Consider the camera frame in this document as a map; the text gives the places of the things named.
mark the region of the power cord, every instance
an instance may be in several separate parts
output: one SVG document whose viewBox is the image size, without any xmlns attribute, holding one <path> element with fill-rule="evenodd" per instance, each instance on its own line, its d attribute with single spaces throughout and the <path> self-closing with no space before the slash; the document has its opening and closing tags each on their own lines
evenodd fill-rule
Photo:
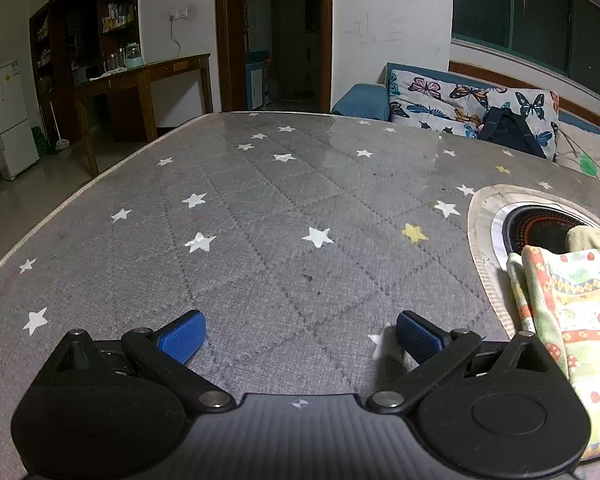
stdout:
<svg viewBox="0 0 600 480">
<path fill-rule="evenodd" d="M 176 59 L 178 59 L 180 57 L 180 51 L 182 50 L 182 46 L 180 45 L 178 40 L 176 40 L 176 37 L 173 35 L 173 22 L 175 20 L 176 18 L 174 18 L 173 16 L 169 16 L 169 35 L 171 37 L 171 41 L 173 41 L 173 43 L 175 43 L 178 46 L 178 55 L 176 56 Z"/>
</svg>

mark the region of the refrigerator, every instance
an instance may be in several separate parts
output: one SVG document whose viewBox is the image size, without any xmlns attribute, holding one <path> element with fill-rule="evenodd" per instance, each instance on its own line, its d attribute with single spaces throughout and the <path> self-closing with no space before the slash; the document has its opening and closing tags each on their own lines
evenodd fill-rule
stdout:
<svg viewBox="0 0 600 480">
<path fill-rule="evenodd" d="M 18 61 L 10 61 L 0 65 L 0 174 L 13 180 L 38 160 Z"/>
</svg>

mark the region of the blue sofa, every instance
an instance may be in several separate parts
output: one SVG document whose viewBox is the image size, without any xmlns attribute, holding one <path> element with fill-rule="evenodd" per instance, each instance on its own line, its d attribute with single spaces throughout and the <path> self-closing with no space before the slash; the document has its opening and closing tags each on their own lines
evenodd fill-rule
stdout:
<svg viewBox="0 0 600 480">
<path fill-rule="evenodd" d="M 392 70 L 406 70 L 420 74 L 424 77 L 444 81 L 453 84 L 463 84 L 475 88 L 492 88 L 494 85 L 477 79 L 454 74 L 451 72 L 440 72 L 419 66 L 387 63 L 384 71 L 384 87 L 382 85 L 356 84 L 349 90 L 333 107 L 331 113 L 349 117 L 360 117 L 365 119 L 389 120 L 389 94 L 388 81 Z M 569 112 L 560 110 L 558 117 L 561 122 L 572 124 L 587 132 L 600 135 L 600 128 Z"/>
</svg>

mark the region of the wooden desk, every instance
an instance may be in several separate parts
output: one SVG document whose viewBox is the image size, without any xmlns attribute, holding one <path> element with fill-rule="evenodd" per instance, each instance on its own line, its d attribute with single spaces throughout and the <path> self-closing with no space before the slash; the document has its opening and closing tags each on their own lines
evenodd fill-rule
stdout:
<svg viewBox="0 0 600 480">
<path fill-rule="evenodd" d="M 214 111 L 211 101 L 211 79 L 209 78 L 209 55 L 200 54 L 198 56 L 181 57 L 179 59 L 170 59 L 167 61 L 157 61 L 149 63 L 126 72 L 120 72 L 108 77 L 87 81 L 74 87 L 75 107 L 78 111 L 78 123 L 80 124 L 80 133 L 84 139 L 87 150 L 87 159 L 91 174 L 96 176 L 100 173 L 96 161 L 93 145 L 91 144 L 91 134 L 89 133 L 89 121 L 87 111 L 84 107 L 84 101 L 89 97 L 106 94 L 125 88 L 138 87 L 140 95 L 140 107 L 142 109 L 142 120 L 146 131 L 146 140 L 151 142 L 157 139 L 157 129 L 155 127 L 154 103 L 151 96 L 151 82 L 160 79 L 166 79 L 174 75 L 193 70 L 200 70 L 200 83 L 202 84 L 202 99 L 205 114 Z"/>
</svg>

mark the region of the wooden door frame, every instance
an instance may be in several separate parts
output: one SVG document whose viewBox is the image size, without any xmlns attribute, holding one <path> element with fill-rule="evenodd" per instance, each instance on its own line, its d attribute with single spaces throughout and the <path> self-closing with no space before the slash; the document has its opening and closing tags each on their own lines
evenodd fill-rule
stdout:
<svg viewBox="0 0 600 480">
<path fill-rule="evenodd" d="M 246 110 L 242 0 L 216 0 L 218 74 L 223 112 Z M 320 0 L 320 111 L 331 110 L 333 0 Z"/>
</svg>

